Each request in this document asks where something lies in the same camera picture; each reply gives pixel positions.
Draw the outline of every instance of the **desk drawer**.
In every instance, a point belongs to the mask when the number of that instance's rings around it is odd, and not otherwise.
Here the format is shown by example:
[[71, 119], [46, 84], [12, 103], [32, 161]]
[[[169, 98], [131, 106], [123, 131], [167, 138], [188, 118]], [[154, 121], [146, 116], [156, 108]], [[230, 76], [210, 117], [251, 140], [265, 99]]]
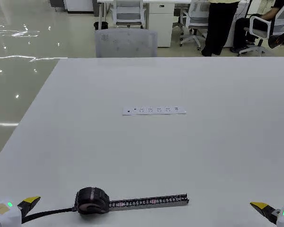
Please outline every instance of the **desk drawer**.
[[150, 3], [150, 13], [174, 13], [173, 3]]

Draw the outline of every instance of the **black cable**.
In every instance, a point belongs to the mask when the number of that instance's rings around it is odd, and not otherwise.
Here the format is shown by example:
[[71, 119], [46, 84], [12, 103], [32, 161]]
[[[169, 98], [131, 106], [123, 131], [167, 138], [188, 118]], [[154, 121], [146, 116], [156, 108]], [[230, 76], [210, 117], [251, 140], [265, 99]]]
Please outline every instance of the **black cable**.
[[64, 212], [71, 212], [71, 211], [75, 212], [76, 209], [73, 207], [73, 208], [67, 208], [67, 209], [61, 209], [61, 210], [49, 210], [49, 211], [44, 211], [44, 212], [40, 212], [40, 213], [36, 213], [36, 214], [31, 214], [31, 215], [28, 215], [28, 216], [22, 218], [22, 224], [24, 224], [28, 221], [34, 220], [36, 218], [41, 218], [41, 217], [47, 216], [47, 215], [64, 213]]

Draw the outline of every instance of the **sitting person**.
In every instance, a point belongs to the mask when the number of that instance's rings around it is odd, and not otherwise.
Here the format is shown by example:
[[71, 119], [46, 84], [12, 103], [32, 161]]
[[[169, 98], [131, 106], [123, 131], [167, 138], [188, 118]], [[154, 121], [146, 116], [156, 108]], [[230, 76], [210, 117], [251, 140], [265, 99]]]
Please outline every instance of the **sitting person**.
[[[274, 6], [264, 15], [253, 14], [252, 16], [260, 17], [263, 20], [270, 21], [275, 18], [277, 12], [284, 6], [284, 0], [275, 0]], [[233, 39], [233, 47], [231, 52], [239, 53], [247, 48], [247, 44], [253, 44], [256, 37], [244, 30], [245, 27], [249, 27], [249, 18], [240, 18], [236, 21], [235, 34]], [[267, 24], [259, 20], [254, 20], [253, 27], [258, 30], [267, 31]]]

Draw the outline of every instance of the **person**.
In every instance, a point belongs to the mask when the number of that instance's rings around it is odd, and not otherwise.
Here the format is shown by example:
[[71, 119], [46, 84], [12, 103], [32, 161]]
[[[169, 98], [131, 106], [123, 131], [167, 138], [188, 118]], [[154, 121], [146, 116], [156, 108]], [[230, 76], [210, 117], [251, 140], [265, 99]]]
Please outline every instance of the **person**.
[[207, 37], [205, 47], [201, 51], [201, 54], [205, 57], [221, 54], [240, 0], [209, 1]]
[[[253, 14], [252, 16], [257, 16], [262, 18], [263, 20], [270, 21], [275, 18], [277, 12], [284, 6], [284, 0], [275, 0], [275, 4], [266, 14]], [[245, 27], [249, 27], [250, 19], [249, 18], [240, 18], [236, 21], [235, 33], [233, 39], [233, 47], [231, 48], [231, 52], [239, 53], [240, 51], [247, 48], [247, 44], [253, 44], [255, 42], [256, 37], [251, 35], [249, 32], [244, 30]], [[267, 31], [267, 24], [261, 22], [259, 20], [254, 20], [253, 27], [257, 30]]]

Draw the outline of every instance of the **black shoe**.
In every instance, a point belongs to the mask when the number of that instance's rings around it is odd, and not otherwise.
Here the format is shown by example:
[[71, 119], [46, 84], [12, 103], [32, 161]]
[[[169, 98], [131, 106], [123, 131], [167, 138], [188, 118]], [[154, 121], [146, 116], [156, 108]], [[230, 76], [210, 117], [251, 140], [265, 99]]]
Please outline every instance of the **black shoe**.
[[210, 50], [208, 50], [206, 47], [204, 47], [204, 49], [201, 51], [201, 54], [204, 57], [211, 57], [213, 53]]
[[246, 45], [255, 45], [255, 42], [252, 42], [252, 41], [246, 41]]
[[240, 51], [243, 51], [245, 49], [247, 49], [248, 47], [247, 46], [243, 46], [243, 47], [231, 47], [230, 48], [230, 51], [233, 52], [233, 53], [239, 53]]
[[218, 52], [218, 51], [214, 51], [214, 52], [213, 52], [213, 54], [214, 54], [214, 55], [218, 55], [218, 56], [220, 56], [221, 51], [220, 51], [220, 52]]

